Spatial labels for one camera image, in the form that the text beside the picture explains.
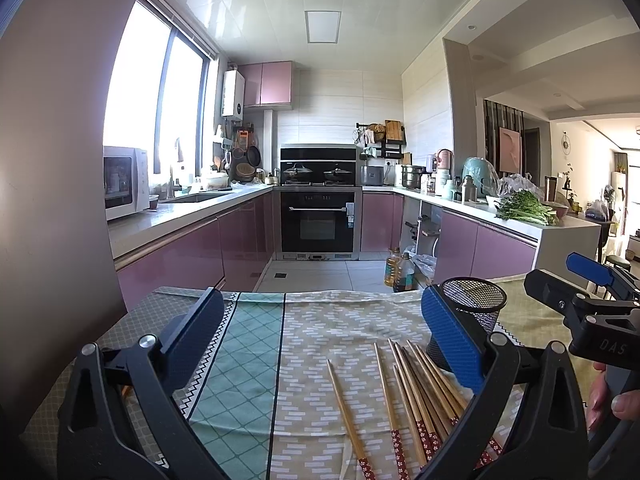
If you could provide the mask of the person right hand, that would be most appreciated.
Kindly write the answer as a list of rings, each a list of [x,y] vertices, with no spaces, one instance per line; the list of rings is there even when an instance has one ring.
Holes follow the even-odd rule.
[[[640,416],[640,391],[627,391],[613,396],[605,381],[606,365],[593,363],[593,368],[599,373],[593,381],[586,415],[587,429],[596,430],[608,411],[620,420],[637,420]]]

